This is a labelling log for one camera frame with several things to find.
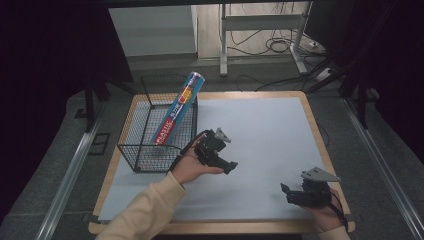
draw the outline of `beige sleeve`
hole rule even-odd
[[[321,240],[350,240],[344,226],[319,234]]]
[[[151,239],[165,227],[186,191],[171,172],[138,194],[96,239]]]

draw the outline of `gray floor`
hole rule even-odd
[[[202,91],[253,91],[264,83],[298,77],[296,67],[290,59],[290,56],[231,59],[227,78],[219,76],[216,60],[199,61],[188,57],[177,58],[174,61],[171,58],[166,60],[157,58],[150,59],[150,65],[146,66],[143,65],[145,58],[130,59],[135,79],[131,87],[134,89],[140,87],[138,83],[140,76],[160,83],[164,78],[159,76],[167,76],[165,79],[170,79],[172,77],[169,76],[187,75],[190,71],[197,71],[206,78]],[[262,90],[301,90],[302,87],[313,83],[315,83],[313,79],[306,83],[283,81]],[[338,86],[339,82],[334,82],[316,93],[308,94],[307,97],[336,173],[342,178],[342,188],[356,222],[356,229],[351,233],[352,239],[415,239],[359,137],[347,108],[338,97]],[[85,158],[63,214],[60,215],[53,231],[52,239],[95,238],[95,235],[88,232],[88,222],[92,219],[91,213],[131,102],[130,94],[113,85],[108,85],[108,88],[112,92],[112,97],[105,103],[104,118],[97,133],[110,133],[110,139],[104,154],[95,155],[102,150],[99,146],[93,145],[90,148],[92,154]],[[78,109],[83,108],[83,93],[69,99],[67,115],[62,126],[37,172],[5,218],[0,228],[0,239],[35,238],[83,137],[86,120],[75,118]],[[424,192],[420,185],[424,178],[423,165],[381,119],[373,103],[367,105],[367,123],[369,133],[399,185],[419,215],[423,215]],[[279,235],[257,237],[257,239],[285,239]],[[228,239],[238,238],[241,237],[232,236]],[[317,239],[314,234],[305,234],[302,238]]]
[[[227,4],[227,16],[251,16],[251,15],[278,15],[278,14],[300,14],[304,10],[306,2],[287,2],[287,3],[248,3],[248,4]],[[217,4],[198,5],[198,56],[200,59],[216,58],[221,53],[221,11],[222,7]],[[294,40],[297,32],[289,30],[262,30],[262,31],[231,31],[227,32],[228,56],[240,57],[246,55],[255,55],[263,53],[264,56],[275,56],[288,54],[276,52],[286,49],[286,45],[278,42],[272,46],[272,49],[266,51],[269,44],[267,41],[271,38],[281,40]],[[302,37],[300,45],[302,48],[312,52],[322,52],[324,48],[319,45],[312,48],[309,43],[312,40]]]

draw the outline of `robotic hand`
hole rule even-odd
[[[333,176],[318,167],[307,172],[302,172],[302,177],[303,191],[292,191],[287,185],[281,183],[281,190],[287,194],[287,202],[311,208],[324,208],[328,206],[336,213],[347,231],[347,220],[344,216],[343,208],[339,210],[332,204],[333,194],[331,193],[330,186],[327,183],[340,182],[340,178]]]
[[[218,156],[218,152],[226,147],[225,142],[231,142],[231,139],[224,134],[221,128],[218,128],[216,132],[213,130],[205,130],[191,140],[187,146],[181,150],[180,155],[174,160],[169,171],[175,168],[182,156],[192,147],[195,141],[197,142],[194,146],[194,152],[203,165],[222,168],[225,174],[229,174],[231,170],[235,169],[238,165],[236,162],[229,163]]]

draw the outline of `wire basket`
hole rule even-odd
[[[180,75],[154,76],[151,81],[141,78],[144,93],[134,96],[118,141],[119,150],[134,172],[168,171],[181,149],[196,136],[197,98],[168,145],[152,141],[184,81]]]

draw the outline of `table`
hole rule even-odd
[[[325,148],[324,142],[321,138],[318,126],[315,122],[314,116],[312,114],[311,108],[308,104],[306,96],[302,92],[298,91],[289,91],[289,92],[209,92],[209,93],[199,93],[199,100],[202,99],[256,99],[256,98],[287,98],[287,97],[297,97],[300,99],[303,110],[311,127],[312,134],[316,141],[319,153],[323,160],[325,170],[329,173],[336,175],[334,168],[332,166],[331,160]],[[107,196],[109,188],[112,184],[114,173],[118,165],[121,153],[116,148],[102,189],[100,191],[96,206],[93,211],[93,215],[98,216],[102,209],[104,200]],[[344,197],[343,191],[340,184],[335,183],[333,185],[341,197],[341,202],[343,209],[347,218],[349,219],[350,209]],[[107,225],[104,223],[89,223],[89,231],[91,233],[97,234],[102,231]],[[349,231],[355,229],[355,223],[349,221]],[[308,232],[317,232],[318,230],[314,227],[314,224],[311,220],[267,220],[267,221],[208,221],[208,222],[171,222],[168,224],[165,229],[160,234],[271,234],[271,233],[280,233],[280,234],[300,234]]]
[[[308,73],[305,64],[299,54],[299,44],[303,36],[303,31],[308,20],[311,9],[311,1],[308,1],[302,14],[289,15],[254,15],[254,16],[227,16],[225,4],[222,4],[221,23],[221,56],[220,74],[227,76],[227,31],[248,31],[248,30],[294,30],[296,29],[296,39],[290,43],[290,51],[301,75]]]
[[[287,2],[304,2],[295,0]],[[269,0],[73,0],[72,5],[92,5],[107,8],[127,7],[159,7],[159,6],[181,6],[181,5],[206,5],[206,4],[231,4],[231,3],[267,3]]]

